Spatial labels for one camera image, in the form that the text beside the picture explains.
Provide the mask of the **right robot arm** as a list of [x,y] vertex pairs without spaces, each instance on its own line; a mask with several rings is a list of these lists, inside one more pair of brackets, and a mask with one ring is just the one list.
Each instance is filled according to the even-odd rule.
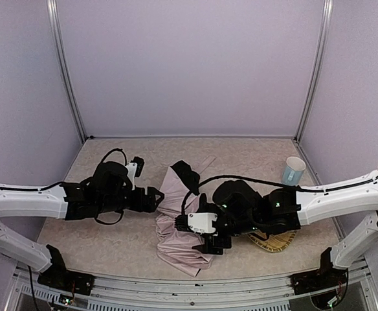
[[343,283],[348,269],[378,241],[378,170],[347,181],[317,187],[286,186],[261,196],[249,184],[255,180],[223,175],[212,203],[201,200],[206,212],[202,253],[220,255],[231,238],[254,231],[276,235],[299,230],[326,218],[365,211],[365,219],[347,237],[320,256],[315,270],[291,276],[295,293],[302,294]]

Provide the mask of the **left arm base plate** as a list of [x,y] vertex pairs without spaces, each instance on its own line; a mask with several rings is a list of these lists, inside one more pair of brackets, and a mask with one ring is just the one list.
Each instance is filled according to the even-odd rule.
[[65,272],[40,273],[38,283],[72,294],[90,296],[95,277],[88,273],[67,270]]

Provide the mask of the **pink and black folding umbrella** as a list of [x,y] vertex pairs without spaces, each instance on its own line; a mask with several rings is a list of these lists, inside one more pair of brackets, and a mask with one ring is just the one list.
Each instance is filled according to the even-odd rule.
[[199,208],[201,173],[215,156],[208,156],[195,168],[180,160],[168,167],[160,191],[164,199],[157,208],[157,256],[181,272],[195,277],[211,267],[213,256],[195,249],[204,244],[201,235],[187,225],[187,216]]

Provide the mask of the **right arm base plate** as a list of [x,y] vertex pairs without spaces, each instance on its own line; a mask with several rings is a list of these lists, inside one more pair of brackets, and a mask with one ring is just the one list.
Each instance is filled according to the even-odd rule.
[[346,283],[347,271],[339,270],[319,274],[316,270],[296,273],[290,276],[295,295],[317,292]]

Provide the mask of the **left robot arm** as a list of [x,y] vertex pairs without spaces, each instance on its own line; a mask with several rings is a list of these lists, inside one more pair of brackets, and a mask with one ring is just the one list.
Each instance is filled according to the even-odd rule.
[[[153,213],[164,194],[153,188],[135,185],[144,162],[141,158],[125,165],[101,162],[94,174],[79,182],[59,182],[38,188],[0,184],[0,219],[7,217],[45,217],[65,221],[92,218],[99,222],[104,213],[125,210]],[[90,286],[93,276],[66,268],[60,251],[49,244],[38,244],[7,228],[0,221],[0,253],[25,263],[38,272],[41,284],[62,290]]]

